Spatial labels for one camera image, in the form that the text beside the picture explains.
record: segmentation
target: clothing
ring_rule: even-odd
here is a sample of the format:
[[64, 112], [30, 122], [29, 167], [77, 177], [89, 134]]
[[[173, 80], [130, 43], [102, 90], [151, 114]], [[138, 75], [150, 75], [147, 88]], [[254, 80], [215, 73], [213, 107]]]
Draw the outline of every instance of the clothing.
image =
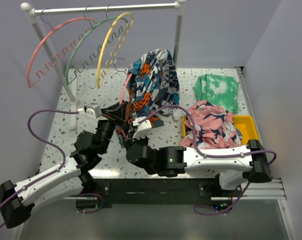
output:
[[[197, 102], [188, 111], [195, 122], [195, 142], [199, 149], [225, 149], [242, 145], [232, 121], [233, 113], [223, 107], [213, 105], [207, 100]], [[190, 131], [180, 145], [192, 147], [192, 122], [187, 117], [184, 124]]]
[[194, 90], [199, 101], [208, 100], [236, 114], [239, 83], [232, 76], [206, 74], [199, 76]]
[[[168, 50], [156, 49], [145, 53], [130, 65], [128, 73], [133, 76], [126, 87], [129, 92], [127, 121], [133, 117], [146, 117], [153, 110], [165, 105], [179, 105], [179, 80], [173, 57]], [[175, 110], [165, 108], [160, 113], [168, 116]], [[152, 117], [150, 121], [154, 128], [164, 125], [157, 116]], [[134, 133], [135, 130], [130, 127], [128, 138], [133, 137]], [[118, 137], [120, 143], [123, 143], [122, 134], [118, 134]]]

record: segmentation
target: yellow plastic bin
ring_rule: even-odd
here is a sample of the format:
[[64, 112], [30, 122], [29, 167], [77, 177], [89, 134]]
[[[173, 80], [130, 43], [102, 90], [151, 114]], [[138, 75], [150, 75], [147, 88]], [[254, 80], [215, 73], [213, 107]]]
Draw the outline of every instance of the yellow plastic bin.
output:
[[[235, 127], [242, 133], [241, 143], [246, 145], [250, 139], [260, 140], [258, 137], [257, 129], [255, 122], [251, 116], [247, 115], [237, 115], [233, 117], [233, 122]], [[183, 137], [187, 135], [186, 133], [186, 125], [185, 125], [185, 117], [182, 118], [182, 130]]]

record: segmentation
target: green hanger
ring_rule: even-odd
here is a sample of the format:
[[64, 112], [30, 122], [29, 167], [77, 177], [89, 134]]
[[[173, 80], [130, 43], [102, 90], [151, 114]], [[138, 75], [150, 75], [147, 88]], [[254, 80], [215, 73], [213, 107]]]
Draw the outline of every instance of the green hanger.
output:
[[[70, 70], [70, 67], [71, 67], [71, 65], [72, 65], [72, 61], [73, 61], [73, 58], [75, 57], [75, 55], [76, 55], [76, 53], [77, 53], [77, 51], [78, 51], [78, 49], [79, 49], [79, 47], [81, 46], [81, 44], [83, 43], [83, 41], [87, 38], [87, 36], [90, 34], [90, 33], [92, 33], [93, 32], [93, 30], [94, 29], [96, 29], [97, 27], [99, 27], [100, 25], [102, 25], [102, 24], [104, 24], [105, 22], [108, 22], [109, 20], [114, 20], [114, 19], [116, 19], [117, 17], [110, 17], [110, 18], [108, 18], [108, 19], [105, 19], [105, 20], [103, 20], [103, 21], [100, 21], [100, 22], [98, 22], [96, 25], [94, 25], [82, 38], [81, 38], [81, 40], [79, 41], [79, 43], [76, 45], [76, 47], [74, 48], [74, 51], [73, 51], [73, 53], [72, 53], [72, 55], [71, 55], [71, 57], [70, 57], [70, 59], [69, 59], [69, 61], [67, 62], [67, 66], [66, 66], [66, 70], [65, 70], [65, 73], [64, 73], [64, 77], [65, 77], [65, 82], [66, 82], [66, 84], [67, 85], [69, 85], [70, 83], [72, 83], [76, 78], [77, 78], [77, 72], [80, 74], [80, 73], [82, 73], [85, 69], [86, 69], [86, 67], [85, 67], [85, 64], [87, 65], [87, 66], [89, 66], [92, 62], [93, 62], [93, 58], [97, 58], [99, 55], [100, 55], [100, 51], [101, 51], [101, 48], [102, 48], [102, 46], [101, 45], [99, 45], [96, 49], [97, 49], [97, 55], [95, 55], [94, 53], [91, 53], [90, 54], [90, 62], [88, 63], [87, 61], [83, 61], [82, 62], [82, 67], [83, 67], [83, 69], [75, 69], [74, 70], [74, 74], [75, 74], [75, 77], [74, 77], [74, 79], [71, 79], [70, 81], [69, 81], [69, 70]], [[129, 23], [128, 22], [128, 20], [126, 20], [124, 17], [123, 18], [121, 18], [122, 20], [124, 20], [126, 23]], [[117, 37], [119, 37], [120, 36], [120, 34], [121, 34], [121, 32], [123, 32], [124, 30], [123, 30], [123, 28], [122, 28], [122, 26], [121, 27], [119, 27], [119, 34], [117, 35], [115, 32], [113, 32], [112, 33], [112, 39], [111, 39], [111, 41], [109, 41], [109, 40], [107, 40], [107, 42], [110, 44], [110, 43], [112, 43], [112, 41], [114, 40], [114, 38], [117, 38]]]

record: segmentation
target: terrazzo table surface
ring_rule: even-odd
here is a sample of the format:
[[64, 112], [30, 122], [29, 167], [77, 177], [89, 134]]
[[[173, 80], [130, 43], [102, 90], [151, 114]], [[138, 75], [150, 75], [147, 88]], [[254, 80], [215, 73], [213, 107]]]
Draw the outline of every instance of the terrazzo table surface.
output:
[[[123, 84], [126, 80], [124, 73], [110, 69], [100, 89], [97, 89], [95, 74], [96, 69], [87, 69], [79, 75], [77, 97], [81, 103], [78, 108], [93, 102], [98, 103], [102, 108], [105, 108], [119, 101]], [[180, 84], [179, 105], [185, 109], [188, 109], [197, 102], [194, 86], [198, 76], [205, 74], [231, 76], [239, 82], [237, 71], [234, 68], [178, 68], [177, 74]], [[72, 69], [69, 72], [69, 77], [74, 77]], [[126, 92], [124, 100], [128, 99], [128, 93]], [[241, 86], [239, 86], [238, 89], [237, 102], [239, 107], [237, 115], [249, 115]], [[70, 109], [68, 96], [64, 88], [62, 88], [57, 109], [64, 111]], [[166, 146], [179, 146], [183, 139], [181, 119], [179, 121], [174, 121], [172, 116], [160, 116], [160, 118], [164, 121], [164, 126], [152, 129], [148, 136], [149, 146], [157, 149]], [[50, 142], [60, 146], [68, 156], [75, 150], [73, 143], [76, 141], [78, 134], [83, 130], [94, 133], [96, 127], [96, 121], [85, 118], [82, 115], [78, 116], [77, 129], [70, 130], [70, 116], [56, 113], [48, 139]], [[90, 171], [90, 174], [94, 178], [165, 178], [157, 175], [148, 175], [142, 168], [130, 164], [126, 160], [126, 150], [120, 146], [115, 133], [111, 139], [107, 154], [101, 155], [101, 157], [102, 161]], [[43, 172], [60, 161], [62, 161], [61, 153], [55, 148], [47, 146], [41, 160], [40, 171]], [[198, 172], [192, 172], [192, 174], [180, 174], [178, 178], [212, 178], [216, 174], [217, 171], [214, 169], [205, 169]]]

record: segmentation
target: glass panel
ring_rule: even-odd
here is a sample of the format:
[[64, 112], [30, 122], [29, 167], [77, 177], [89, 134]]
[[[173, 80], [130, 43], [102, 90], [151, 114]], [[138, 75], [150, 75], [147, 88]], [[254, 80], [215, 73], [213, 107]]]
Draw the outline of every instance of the glass panel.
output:
[[276, 200], [242, 200], [227, 215], [201, 216], [190, 205], [114, 205], [76, 214], [61, 200], [32, 214], [22, 240], [287, 240]]

